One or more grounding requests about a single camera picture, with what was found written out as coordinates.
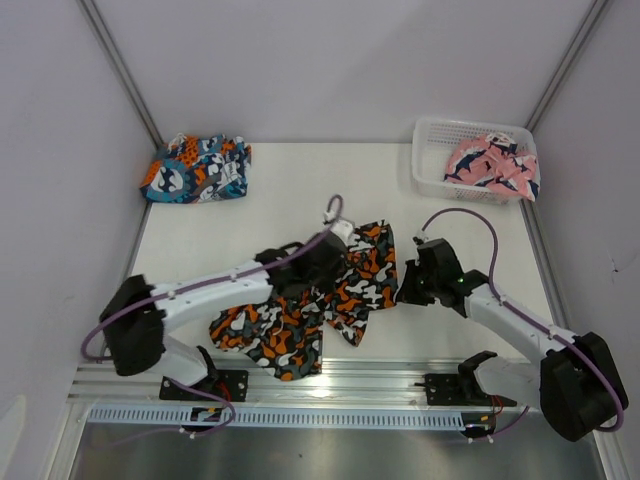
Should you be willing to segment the orange camouflage shorts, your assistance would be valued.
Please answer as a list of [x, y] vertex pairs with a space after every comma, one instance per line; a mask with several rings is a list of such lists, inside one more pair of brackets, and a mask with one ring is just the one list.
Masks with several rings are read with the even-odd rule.
[[394, 307], [397, 291], [394, 234], [382, 219], [355, 228], [332, 286], [225, 310], [209, 334], [214, 347], [246, 355], [274, 378], [301, 380], [322, 372], [325, 325], [357, 347], [370, 313]]

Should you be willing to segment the blue orange patterned shorts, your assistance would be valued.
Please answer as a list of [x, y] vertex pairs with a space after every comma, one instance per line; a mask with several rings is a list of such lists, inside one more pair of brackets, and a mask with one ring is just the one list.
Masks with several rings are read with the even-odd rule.
[[139, 190], [150, 203], [198, 204], [243, 198], [252, 147], [240, 137], [179, 134], [155, 153]]

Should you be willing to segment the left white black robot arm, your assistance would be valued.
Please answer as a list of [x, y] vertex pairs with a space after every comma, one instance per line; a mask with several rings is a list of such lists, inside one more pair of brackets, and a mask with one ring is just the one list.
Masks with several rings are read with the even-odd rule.
[[171, 332], [233, 307], [292, 297], [336, 279], [351, 236], [332, 228], [305, 244], [267, 249], [224, 273], [190, 281], [126, 279], [99, 317], [116, 373], [130, 377], [154, 371], [180, 382], [194, 399], [209, 398], [217, 387], [210, 357]]

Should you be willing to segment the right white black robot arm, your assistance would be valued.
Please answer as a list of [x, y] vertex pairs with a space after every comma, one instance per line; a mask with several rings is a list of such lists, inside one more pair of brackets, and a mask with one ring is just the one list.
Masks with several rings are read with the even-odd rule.
[[601, 336], [543, 324], [501, 296], [487, 275], [464, 271], [444, 239], [416, 245], [417, 257], [406, 263], [397, 301], [453, 310], [497, 334], [527, 360], [512, 362], [490, 351], [467, 359], [456, 380], [464, 401], [475, 404], [496, 395], [533, 407], [571, 442], [622, 418], [629, 399]]

